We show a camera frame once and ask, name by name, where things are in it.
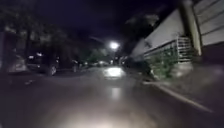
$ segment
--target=light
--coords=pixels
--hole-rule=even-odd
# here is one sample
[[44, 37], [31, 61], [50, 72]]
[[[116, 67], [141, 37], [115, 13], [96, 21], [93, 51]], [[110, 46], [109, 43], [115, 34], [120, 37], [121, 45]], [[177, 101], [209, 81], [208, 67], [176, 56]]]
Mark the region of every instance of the light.
[[120, 45], [117, 42], [115, 42], [115, 41], [110, 42], [110, 48], [112, 50], [116, 51], [119, 47], [120, 47]]
[[99, 61], [99, 64], [102, 65], [102, 64], [104, 64], [104, 62], [103, 61]]
[[106, 77], [122, 77], [124, 75], [124, 71], [119, 67], [111, 67], [105, 70]]
[[42, 53], [37, 53], [37, 56], [40, 56], [41, 57], [41, 56], [43, 56], [43, 54]]
[[34, 58], [34, 56], [29, 56], [29, 59], [33, 59]]

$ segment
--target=street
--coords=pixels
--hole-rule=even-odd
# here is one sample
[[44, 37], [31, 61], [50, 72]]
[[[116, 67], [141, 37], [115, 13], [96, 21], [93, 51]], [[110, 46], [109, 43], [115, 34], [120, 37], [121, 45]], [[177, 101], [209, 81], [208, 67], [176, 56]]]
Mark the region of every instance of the street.
[[221, 127], [213, 113], [143, 86], [131, 73], [110, 77], [106, 70], [38, 76], [1, 93], [1, 128]]

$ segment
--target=white wall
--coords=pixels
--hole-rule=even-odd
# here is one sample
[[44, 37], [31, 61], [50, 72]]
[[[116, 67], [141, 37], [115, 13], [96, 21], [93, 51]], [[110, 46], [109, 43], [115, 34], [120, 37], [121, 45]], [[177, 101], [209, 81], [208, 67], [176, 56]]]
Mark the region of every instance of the white wall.
[[132, 52], [132, 57], [141, 55], [151, 49], [157, 48], [167, 42], [174, 40], [178, 35], [184, 33], [179, 10], [172, 12], [148, 37], [145, 41], [150, 42], [152, 47], [146, 46], [144, 40], [140, 40]]
[[224, 42], [224, 0], [202, 0], [194, 9], [203, 45]]

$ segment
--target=street light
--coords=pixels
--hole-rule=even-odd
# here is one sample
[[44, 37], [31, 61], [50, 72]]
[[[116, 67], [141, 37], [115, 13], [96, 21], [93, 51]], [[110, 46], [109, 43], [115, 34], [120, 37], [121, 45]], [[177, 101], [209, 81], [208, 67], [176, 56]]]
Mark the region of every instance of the street light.
[[117, 49], [120, 47], [120, 45], [115, 42], [115, 41], [111, 41], [110, 42], [110, 48], [113, 50], [113, 51], [117, 51]]

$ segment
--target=wall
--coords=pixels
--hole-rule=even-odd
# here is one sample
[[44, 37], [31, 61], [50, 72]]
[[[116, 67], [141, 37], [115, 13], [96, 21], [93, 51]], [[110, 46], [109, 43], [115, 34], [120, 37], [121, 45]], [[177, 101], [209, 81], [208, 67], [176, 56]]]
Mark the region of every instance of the wall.
[[224, 0], [202, 0], [194, 10], [201, 31], [204, 60], [224, 64]]
[[174, 40], [183, 33], [184, 29], [179, 10], [175, 10], [148, 37], [138, 42], [131, 56], [135, 58], [142, 55], [151, 49]]

